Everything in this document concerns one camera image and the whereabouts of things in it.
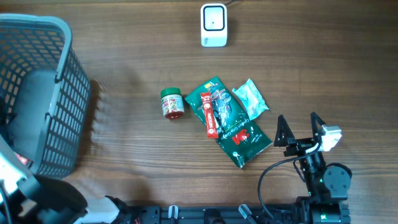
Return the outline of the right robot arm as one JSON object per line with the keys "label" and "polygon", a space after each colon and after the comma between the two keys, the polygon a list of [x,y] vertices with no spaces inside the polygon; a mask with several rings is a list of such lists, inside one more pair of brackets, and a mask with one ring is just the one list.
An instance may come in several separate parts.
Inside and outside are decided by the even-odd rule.
{"label": "right robot arm", "polygon": [[292,223],[349,224],[349,208],[343,202],[348,199],[352,171],[337,162],[327,164],[323,158],[342,138],[342,130],[327,125],[316,113],[310,117],[313,136],[302,139],[295,138],[283,115],[277,120],[274,146],[285,147],[284,156],[299,163],[295,170],[308,191],[307,197],[296,199]]}

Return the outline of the red tissue packet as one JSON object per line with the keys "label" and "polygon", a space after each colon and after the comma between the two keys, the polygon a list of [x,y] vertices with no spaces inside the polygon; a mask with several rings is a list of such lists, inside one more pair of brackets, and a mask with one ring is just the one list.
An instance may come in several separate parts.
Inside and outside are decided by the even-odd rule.
{"label": "red tissue packet", "polygon": [[25,158],[16,152],[15,155],[25,166],[30,167],[32,165],[32,161],[30,159]]}

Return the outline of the green 3M gloves package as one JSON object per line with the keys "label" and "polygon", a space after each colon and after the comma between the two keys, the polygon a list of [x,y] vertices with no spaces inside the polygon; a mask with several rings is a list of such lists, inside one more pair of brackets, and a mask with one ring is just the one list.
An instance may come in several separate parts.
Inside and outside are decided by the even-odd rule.
{"label": "green 3M gloves package", "polygon": [[248,114],[218,77],[202,83],[185,97],[185,101],[205,124],[205,113],[201,94],[211,93],[213,116],[218,138],[216,142],[238,168],[272,144],[260,127],[249,119]]}

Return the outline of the red Nescafe coffee stick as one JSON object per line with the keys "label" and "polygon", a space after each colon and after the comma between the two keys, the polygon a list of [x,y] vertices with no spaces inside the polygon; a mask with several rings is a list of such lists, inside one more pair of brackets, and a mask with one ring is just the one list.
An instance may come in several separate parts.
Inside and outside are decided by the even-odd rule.
{"label": "red Nescafe coffee stick", "polygon": [[209,139],[218,139],[218,130],[213,114],[213,105],[210,92],[201,93],[202,108],[205,116],[206,132]]}

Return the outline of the light green wipes packet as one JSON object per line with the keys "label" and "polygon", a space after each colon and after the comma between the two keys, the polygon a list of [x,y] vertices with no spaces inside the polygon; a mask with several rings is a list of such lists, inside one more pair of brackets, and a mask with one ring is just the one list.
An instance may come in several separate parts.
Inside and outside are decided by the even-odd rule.
{"label": "light green wipes packet", "polygon": [[256,119],[261,113],[269,109],[260,91],[250,78],[238,89],[233,88],[233,93],[241,100],[250,120]]}

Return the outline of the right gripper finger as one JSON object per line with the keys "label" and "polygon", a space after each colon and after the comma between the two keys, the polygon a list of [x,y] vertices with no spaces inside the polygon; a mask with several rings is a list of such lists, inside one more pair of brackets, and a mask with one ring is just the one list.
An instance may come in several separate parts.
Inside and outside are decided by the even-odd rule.
{"label": "right gripper finger", "polygon": [[311,125],[312,125],[312,134],[313,139],[316,142],[320,142],[321,139],[321,129],[325,122],[316,114],[316,112],[312,112],[310,114]]}
{"label": "right gripper finger", "polygon": [[277,132],[274,140],[275,147],[285,147],[295,142],[295,136],[291,131],[284,115],[279,115],[277,120]]}

